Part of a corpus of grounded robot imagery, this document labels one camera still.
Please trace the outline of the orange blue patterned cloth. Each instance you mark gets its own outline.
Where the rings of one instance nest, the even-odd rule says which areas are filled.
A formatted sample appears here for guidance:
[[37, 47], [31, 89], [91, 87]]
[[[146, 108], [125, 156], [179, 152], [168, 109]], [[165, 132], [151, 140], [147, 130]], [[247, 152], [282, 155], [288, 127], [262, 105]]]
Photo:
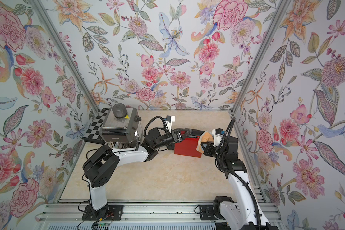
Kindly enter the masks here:
[[213, 143], [214, 142], [214, 138], [213, 135], [209, 132], [209, 131], [205, 131], [199, 138], [198, 140], [198, 144], [196, 147], [196, 151], [200, 152], [200, 153], [204, 153], [204, 150], [201, 146], [202, 143]]

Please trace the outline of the red capsule coffee machine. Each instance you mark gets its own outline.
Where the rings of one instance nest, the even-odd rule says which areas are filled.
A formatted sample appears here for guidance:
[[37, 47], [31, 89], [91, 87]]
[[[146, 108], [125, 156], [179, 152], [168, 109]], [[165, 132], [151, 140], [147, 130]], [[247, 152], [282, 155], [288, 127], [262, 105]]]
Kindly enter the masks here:
[[174, 147], [174, 154], [187, 157], [201, 158], [202, 153], [197, 151], [198, 141], [204, 133], [202, 130], [193, 129], [192, 133], [187, 136], [182, 142], [176, 143]]

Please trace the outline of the silver grey coffee machine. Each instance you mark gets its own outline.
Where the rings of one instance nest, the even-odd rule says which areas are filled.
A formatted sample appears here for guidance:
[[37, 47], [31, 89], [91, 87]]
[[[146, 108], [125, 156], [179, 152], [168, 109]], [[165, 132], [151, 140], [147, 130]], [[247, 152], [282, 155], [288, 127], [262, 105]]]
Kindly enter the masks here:
[[102, 122], [100, 135], [105, 142], [137, 146], [143, 139], [140, 121], [141, 117], [136, 108], [117, 103]]

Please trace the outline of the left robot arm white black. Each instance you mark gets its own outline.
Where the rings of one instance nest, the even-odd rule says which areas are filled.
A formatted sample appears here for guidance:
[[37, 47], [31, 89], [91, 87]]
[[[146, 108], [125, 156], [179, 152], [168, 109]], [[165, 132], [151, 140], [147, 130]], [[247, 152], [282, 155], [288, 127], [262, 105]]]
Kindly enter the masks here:
[[176, 143], [186, 138], [197, 138], [202, 130], [177, 128], [171, 129], [172, 117], [153, 117], [143, 130], [144, 140], [141, 145], [129, 149], [113, 149], [108, 145], [100, 147], [84, 164], [82, 180], [88, 183], [90, 192], [89, 211], [87, 217], [102, 221], [112, 215], [106, 198], [106, 187], [115, 169], [129, 164], [148, 162], [154, 159], [159, 148], [173, 150]]

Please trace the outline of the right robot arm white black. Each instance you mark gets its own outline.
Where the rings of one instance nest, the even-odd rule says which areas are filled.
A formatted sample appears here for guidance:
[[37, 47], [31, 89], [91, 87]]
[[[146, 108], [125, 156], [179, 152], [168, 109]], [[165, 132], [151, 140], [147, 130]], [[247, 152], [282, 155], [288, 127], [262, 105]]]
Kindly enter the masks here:
[[246, 166], [239, 159], [239, 140], [232, 136], [233, 117], [226, 128], [212, 131], [213, 141], [202, 142], [203, 154], [215, 158], [216, 168], [225, 174], [233, 188], [236, 202], [228, 196], [213, 200], [214, 216], [224, 220], [231, 230], [277, 230], [261, 210], [251, 187]]

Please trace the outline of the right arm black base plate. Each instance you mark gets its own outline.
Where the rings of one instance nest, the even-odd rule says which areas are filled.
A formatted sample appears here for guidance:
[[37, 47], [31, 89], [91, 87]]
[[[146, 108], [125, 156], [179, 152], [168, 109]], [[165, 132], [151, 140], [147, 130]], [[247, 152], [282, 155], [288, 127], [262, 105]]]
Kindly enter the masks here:
[[215, 216], [213, 205], [199, 205], [196, 212], [199, 214], [200, 220], [218, 220]]

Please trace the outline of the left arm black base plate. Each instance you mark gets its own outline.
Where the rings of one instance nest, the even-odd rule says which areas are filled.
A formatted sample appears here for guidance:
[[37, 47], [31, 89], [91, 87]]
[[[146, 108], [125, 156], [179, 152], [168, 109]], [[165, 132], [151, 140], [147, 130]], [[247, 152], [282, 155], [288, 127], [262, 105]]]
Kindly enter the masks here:
[[93, 209], [92, 205], [87, 205], [85, 212], [81, 220], [86, 221], [112, 221], [112, 220], [121, 220], [123, 213], [123, 205], [106, 205], [100, 210], [96, 211]]

